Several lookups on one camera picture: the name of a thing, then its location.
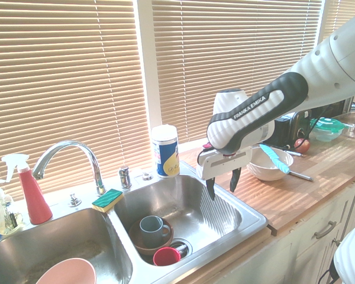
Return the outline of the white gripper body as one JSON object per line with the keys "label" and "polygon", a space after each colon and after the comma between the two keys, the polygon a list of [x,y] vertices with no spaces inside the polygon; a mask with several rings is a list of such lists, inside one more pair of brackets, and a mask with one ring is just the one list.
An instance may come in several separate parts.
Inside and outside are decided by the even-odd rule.
{"label": "white gripper body", "polygon": [[196,174],[208,180],[246,166],[252,157],[251,147],[240,149],[234,154],[225,155],[217,150],[206,151],[198,156]]}

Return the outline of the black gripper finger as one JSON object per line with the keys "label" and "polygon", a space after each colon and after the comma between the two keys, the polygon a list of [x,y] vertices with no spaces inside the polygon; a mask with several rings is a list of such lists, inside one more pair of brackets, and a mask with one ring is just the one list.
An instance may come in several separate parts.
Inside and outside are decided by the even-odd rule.
{"label": "black gripper finger", "polygon": [[206,188],[209,194],[209,197],[211,198],[212,201],[215,200],[215,191],[214,191],[214,185],[215,185],[215,178],[211,178],[205,181],[206,183]]}
{"label": "black gripper finger", "polygon": [[232,171],[232,177],[230,179],[230,191],[231,192],[235,191],[238,181],[239,181],[239,178],[240,178],[240,175],[241,175],[241,168],[240,167],[237,169],[234,169]]}

